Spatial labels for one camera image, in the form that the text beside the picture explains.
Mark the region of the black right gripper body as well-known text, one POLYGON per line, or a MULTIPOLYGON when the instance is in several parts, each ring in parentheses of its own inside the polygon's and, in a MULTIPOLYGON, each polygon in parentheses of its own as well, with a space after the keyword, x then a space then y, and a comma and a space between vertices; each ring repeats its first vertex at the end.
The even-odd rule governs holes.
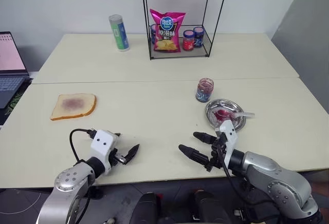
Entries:
POLYGON ((211 158, 205 166, 206 170, 210 172, 213 167, 221 169, 223 167, 224 155, 226 153, 227 137, 221 133, 218 138, 208 135, 205 143, 211 145, 211 158))

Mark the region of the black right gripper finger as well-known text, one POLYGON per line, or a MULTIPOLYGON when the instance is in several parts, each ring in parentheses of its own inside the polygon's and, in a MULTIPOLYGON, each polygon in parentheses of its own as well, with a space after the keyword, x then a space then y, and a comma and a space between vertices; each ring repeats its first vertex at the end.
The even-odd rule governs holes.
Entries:
POLYGON ((205 144, 213 145, 217 142, 217 137, 214 137, 207 133, 194 132, 193 136, 205 144))
POLYGON ((209 163, 209 159, 206 155, 201 154, 199 151, 191 147, 180 144, 178 149, 190 160, 193 160, 203 166, 206 166, 209 163))

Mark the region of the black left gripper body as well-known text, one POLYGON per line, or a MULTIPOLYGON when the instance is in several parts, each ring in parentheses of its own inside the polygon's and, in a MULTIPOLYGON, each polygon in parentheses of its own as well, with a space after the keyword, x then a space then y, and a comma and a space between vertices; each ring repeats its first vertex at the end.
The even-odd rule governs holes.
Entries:
POLYGON ((123 165, 128 163, 128 160, 124 156, 118 155, 117 152, 118 150, 114 148, 109 154, 109 163, 111 167, 116 166, 117 163, 121 163, 123 165))

